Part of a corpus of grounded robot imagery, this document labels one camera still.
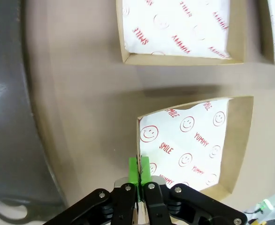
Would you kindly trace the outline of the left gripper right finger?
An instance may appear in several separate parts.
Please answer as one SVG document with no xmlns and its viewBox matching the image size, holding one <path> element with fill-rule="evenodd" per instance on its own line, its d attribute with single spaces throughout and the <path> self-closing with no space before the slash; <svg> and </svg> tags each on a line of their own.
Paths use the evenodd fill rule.
<svg viewBox="0 0 275 225">
<path fill-rule="evenodd" d="M 171 225 L 171 218 L 189 225 L 245 225 L 247 216 L 183 184 L 168 188 L 151 177 L 148 157 L 140 159 L 140 184 L 151 225 Z"/>
</svg>

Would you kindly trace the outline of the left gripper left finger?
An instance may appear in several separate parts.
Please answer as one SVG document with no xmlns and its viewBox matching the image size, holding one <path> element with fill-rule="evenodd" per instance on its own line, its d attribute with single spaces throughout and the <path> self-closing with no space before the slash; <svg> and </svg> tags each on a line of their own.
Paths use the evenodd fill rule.
<svg viewBox="0 0 275 225">
<path fill-rule="evenodd" d="M 138 201 L 138 184 L 138 161 L 131 157 L 128 177 L 117 180 L 112 192 L 98 188 L 46 224 L 131 225 Z"/>
</svg>

